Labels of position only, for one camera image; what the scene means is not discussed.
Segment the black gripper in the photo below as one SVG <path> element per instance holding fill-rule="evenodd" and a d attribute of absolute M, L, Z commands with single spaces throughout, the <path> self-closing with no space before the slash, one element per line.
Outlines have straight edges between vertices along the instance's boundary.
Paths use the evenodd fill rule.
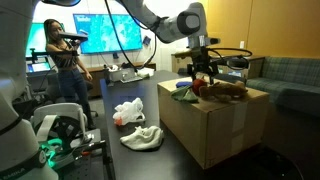
<path fill-rule="evenodd" d="M 193 75 L 198 72 L 209 75 L 210 85 L 214 83 L 214 76 L 219 73 L 218 66 L 231 69 L 245 69 L 249 66 L 247 57 L 249 51 L 241 48 L 210 48 L 201 47 L 184 52 L 175 53 L 176 58 L 190 58 L 192 63 L 187 67 L 187 75 L 194 80 Z"/>

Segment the white robot base unit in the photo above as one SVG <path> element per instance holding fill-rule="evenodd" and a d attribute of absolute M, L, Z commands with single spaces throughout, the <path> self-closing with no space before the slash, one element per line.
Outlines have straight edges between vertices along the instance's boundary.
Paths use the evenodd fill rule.
<path fill-rule="evenodd" d="M 93 140 L 88 134 L 87 116 L 77 103 L 56 103 L 37 108 L 30 122 L 48 160 L 58 155 L 70 155 Z"/>

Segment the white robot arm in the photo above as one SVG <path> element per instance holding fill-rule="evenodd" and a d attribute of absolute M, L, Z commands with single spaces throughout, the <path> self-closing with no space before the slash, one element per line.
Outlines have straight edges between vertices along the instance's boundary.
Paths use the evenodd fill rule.
<path fill-rule="evenodd" d="M 26 92 L 26 45 L 38 3 L 73 7 L 81 0 L 0 0 L 0 179 L 58 180 L 31 122 L 13 102 Z M 172 17 L 155 14 L 144 0 L 115 0 L 164 43 L 186 38 L 192 50 L 218 44 L 207 31 L 204 6 L 194 2 Z"/>

